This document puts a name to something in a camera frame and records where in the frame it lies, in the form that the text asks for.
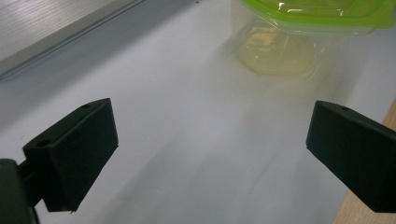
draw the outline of green lid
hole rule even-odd
[[[390,28],[396,0],[241,0],[276,23]]]

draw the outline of yellow liquid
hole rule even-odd
[[[302,75],[313,66],[314,47],[308,36],[291,35],[257,22],[237,37],[242,63],[259,74]]]

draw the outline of wooden edge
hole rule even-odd
[[[383,124],[396,131],[396,99]],[[373,212],[350,190],[346,193],[332,224],[396,224],[396,214]]]

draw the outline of green plastic container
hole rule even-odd
[[[366,35],[394,24],[396,0],[242,0],[286,32]]]
[[[236,54],[259,74],[306,77],[346,36],[391,27],[395,7],[396,0],[233,0]]]

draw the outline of white table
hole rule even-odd
[[[120,147],[58,223],[331,223],[347,188],[308,150],[314,102],[382,121],[396,28],[346,40],[308,79],[259,76],[231,48],[230,1],[150,0],[0,82],[0,158],[110,97]]]

